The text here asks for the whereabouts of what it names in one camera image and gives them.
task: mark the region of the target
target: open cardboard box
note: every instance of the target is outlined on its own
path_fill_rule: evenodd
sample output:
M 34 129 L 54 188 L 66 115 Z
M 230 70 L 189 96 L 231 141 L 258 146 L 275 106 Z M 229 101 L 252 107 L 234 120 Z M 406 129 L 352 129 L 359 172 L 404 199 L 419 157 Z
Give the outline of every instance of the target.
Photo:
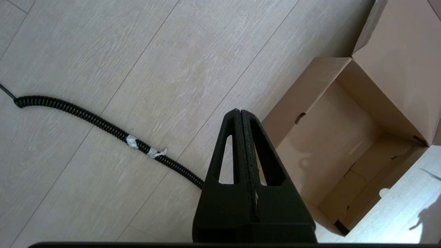
M 429 2 L 377 1 L 352 58 L 315 58 L 264 119 L 317 223 L 346 235 L 438 141 L 440 58 Z

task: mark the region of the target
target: wooden floor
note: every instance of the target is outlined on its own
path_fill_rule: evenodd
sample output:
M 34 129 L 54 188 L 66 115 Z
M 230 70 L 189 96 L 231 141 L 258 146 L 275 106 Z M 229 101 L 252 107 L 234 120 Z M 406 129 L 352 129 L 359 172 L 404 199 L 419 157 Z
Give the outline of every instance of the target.
M 372 4 L 0 0 L 0 81 L 82 106 L 204 177 L 223 115 L 262 120 L 314 57 L 350 56 Z M 200 190 L 101 129 L 0 92 L 0 137 L 0 248 L 191 242 Z

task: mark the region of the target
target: coiled cable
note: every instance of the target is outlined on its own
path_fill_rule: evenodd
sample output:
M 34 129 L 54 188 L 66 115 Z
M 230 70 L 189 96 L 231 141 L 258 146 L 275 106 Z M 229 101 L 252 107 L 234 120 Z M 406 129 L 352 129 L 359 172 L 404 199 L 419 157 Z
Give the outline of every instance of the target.
M 24 108 L 27 106 L 44 106 L 44 107 L 63 110 L 64 112 L 67 112 L 69 114 L 72 114 L 76 117 L 79 117 L 85 121 L 92 123 L 93 125 L 101 128 L 102 130 L 108 132 L 109 134 L 115 136 L 116 138 L 118 138 L 123 142 L 126 142 L 126 139 L 129 136 L 129 134 L 124 130 L 122 130 L 121 128 L 104 120 L 98 115 L 90 111 L 87 111 L 81 107 L 78 107 L 77 105 L 72 104 L 70 102 L 63 101 L 57 98 L 46 97 L 46 96 L 23 96 L 16 98 L 10 91 L 8 91 L 1 84 L 0 84 L 0 89 L 2 89 L 6 94 L 8 94 L 8 96 L 10 96 L 14 100 L 15 105 L 17 105 L 17 107 L 19 108 Z M 138 149 L 141 152 L 151 157 L 151 154 L 149 154 L 149 152 L 151 152 L 151 149 L 153 149 L 151 146 L 147 145 L 145 142 L 139 139 L 136 139 L 136 145 L 138 146 Z M 190 182 L 195 184 L 198 188 L 200 189 L 203 188 L 204 181 L 198 176 L 196 176 L 189 169 L 187 169 L 185 166 L 183 166 L 182 164 L 174 161 L 173 159 L 165 156 L 164 154 L 156 154 L 152 158 L 154 158 L 156 161 L 160 162 L 161 164 L 171 168 L 177 173 L 181 174 L 182 176 L 187 178 Z

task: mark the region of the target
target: white tape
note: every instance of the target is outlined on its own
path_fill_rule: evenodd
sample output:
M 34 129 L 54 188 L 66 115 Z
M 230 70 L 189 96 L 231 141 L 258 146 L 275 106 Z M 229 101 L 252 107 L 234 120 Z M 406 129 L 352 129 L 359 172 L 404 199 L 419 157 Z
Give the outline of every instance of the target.
M 165 148 L 162 152 L 158 152 L 155 148 L 151 147 L 149 152 L 147 153 L 147 156 L 149 158 L 156 158 L 157 156 L 166 155 L 167 154 L 167 148 Z
M 133 149 L 138 149 L 138 145 L 136 144 L 136 137 L 133 135 L 129 135 L 126 138 L 127 145 L 129 145 Z

